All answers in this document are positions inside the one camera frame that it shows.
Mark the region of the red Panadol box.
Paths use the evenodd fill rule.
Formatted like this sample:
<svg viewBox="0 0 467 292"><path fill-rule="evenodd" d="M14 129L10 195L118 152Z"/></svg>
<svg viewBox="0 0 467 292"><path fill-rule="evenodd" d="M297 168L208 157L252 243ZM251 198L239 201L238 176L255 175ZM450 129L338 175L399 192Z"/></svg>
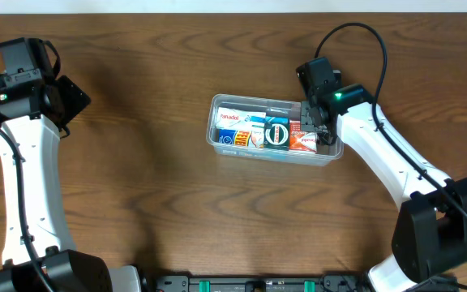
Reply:
<svg viewBox="0 0 467 292"><path fill-rule="evenodd" d="M314 132L302 131L301 123L294 120L289 121L289 129L289 149L291 151L317 151L317 135Z"/></svg>

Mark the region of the dark green medicine box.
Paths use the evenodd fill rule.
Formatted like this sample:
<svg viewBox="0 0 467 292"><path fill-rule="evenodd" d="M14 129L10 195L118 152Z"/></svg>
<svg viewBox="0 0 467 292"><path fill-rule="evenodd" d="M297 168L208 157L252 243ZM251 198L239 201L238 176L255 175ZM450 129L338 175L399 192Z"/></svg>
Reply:
<svg viewBox="0 0 467 292"><path fill-rule="evenodd" d="M288 151L289 150L289 119L267 116L264 125L264 147Z"/></svg>

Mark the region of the blue Kool Fever box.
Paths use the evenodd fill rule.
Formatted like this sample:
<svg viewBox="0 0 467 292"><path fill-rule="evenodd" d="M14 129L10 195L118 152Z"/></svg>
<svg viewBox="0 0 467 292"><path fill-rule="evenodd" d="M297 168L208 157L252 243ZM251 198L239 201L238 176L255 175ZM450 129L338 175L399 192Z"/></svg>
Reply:
<svg viewBox="0 0 467 292"><path fill-rule="evenodd" d="M264 144L264 121L233 121L216 124L218 130L217 141L221 144L243 146L248 148L262 148Z"/></svg>

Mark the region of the white blue Panadol box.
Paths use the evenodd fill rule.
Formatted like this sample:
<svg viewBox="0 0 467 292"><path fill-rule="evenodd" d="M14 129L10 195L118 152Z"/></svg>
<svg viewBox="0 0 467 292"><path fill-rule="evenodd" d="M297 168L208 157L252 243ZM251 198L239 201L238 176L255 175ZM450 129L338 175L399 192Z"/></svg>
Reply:
<svg viewBox="0 0 467 292"><path fill-rule="evenodd" d="M214 125L219 129L253 131L263 129L265 121L264 112L219 107Z"/></svg>

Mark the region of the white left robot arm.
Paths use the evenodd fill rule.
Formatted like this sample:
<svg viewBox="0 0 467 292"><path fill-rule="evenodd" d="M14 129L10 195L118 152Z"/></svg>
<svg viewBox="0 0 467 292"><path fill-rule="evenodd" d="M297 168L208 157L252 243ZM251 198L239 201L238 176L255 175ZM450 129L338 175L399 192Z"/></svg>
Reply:
<svg viewBox="0 0 467 292"><path fill-rule="evenodd" d="M67 123L90 104L66 76L0 75L0 159L6 236L0 291L140 291L137 268L108 268L76 249L66 222L58 148Z"/></svg>

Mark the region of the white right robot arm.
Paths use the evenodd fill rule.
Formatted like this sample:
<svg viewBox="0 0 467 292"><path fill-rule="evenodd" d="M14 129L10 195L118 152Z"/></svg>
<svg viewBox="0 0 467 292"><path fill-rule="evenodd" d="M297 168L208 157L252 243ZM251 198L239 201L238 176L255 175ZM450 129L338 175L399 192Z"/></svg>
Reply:
<svg viewBox="0 0 467 292"><path fill-rule="evenodd" d="M467 262L467 178L428 163L386 119L362 85L304 86L304 122L350 146L387 188L399 215L392 255L368 271L373 291L465 285L442 273Z"/></svg>

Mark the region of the clear plastic container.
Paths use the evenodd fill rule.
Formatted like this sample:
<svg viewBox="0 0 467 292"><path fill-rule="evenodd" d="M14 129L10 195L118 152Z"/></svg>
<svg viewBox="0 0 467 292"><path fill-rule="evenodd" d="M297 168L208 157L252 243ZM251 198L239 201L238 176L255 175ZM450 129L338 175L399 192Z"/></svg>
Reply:
<svg viewBox="0 0 467 292"><path fill-rule="evenodd" d="M249 157L267 161L281 161L303 165L324 166L330 161L340 158L343 154L343 144L339 141L333 145L317 143L316 152L282 151L270 148L248 148L217 141L218 130L214 123L219 107L232 108L245 111L264 112L267 116L288 118L300 122L301 104L294 101L279 101L257 97L242 97L227 94L217 94L212 99L208 118L207 141L215 151L222 155L233 157Z"/></svg>

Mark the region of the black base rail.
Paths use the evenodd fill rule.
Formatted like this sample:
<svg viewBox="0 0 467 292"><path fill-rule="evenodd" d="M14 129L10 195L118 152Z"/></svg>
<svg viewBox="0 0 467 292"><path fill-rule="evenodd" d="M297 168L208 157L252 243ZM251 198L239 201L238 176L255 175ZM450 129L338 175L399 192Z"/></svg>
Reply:
<svg viewBox="0 0 467 292"><path fill-rule="evenodd" d="M143 277L147 292L371 292L364 277L327 274L321 277L194 277L183 274Z"/></svg>

